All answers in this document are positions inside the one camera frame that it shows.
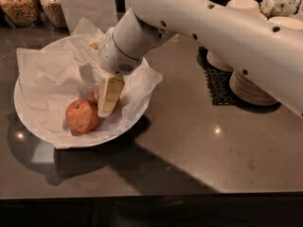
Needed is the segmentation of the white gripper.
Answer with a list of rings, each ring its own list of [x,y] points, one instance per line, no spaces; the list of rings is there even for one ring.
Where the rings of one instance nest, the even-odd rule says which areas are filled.
[[[132,59],[122,52],[115,44],[114,29],[110,27],[103,39],[93,40],[88,45],[98,50],[98,58],[101,68],[112,76],[99,81],[98,116],[107,117],[115,109],[125,86],[122,76],[129,76],[141,65],[141,59]]]

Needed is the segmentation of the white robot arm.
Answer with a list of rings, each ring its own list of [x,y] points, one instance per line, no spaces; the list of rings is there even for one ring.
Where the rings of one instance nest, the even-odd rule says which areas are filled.
[[[297,115],[303,114],[303,34],[209,0],[130,0],[98,49],[100,66],[128,76],[151,49],[187,35]]]

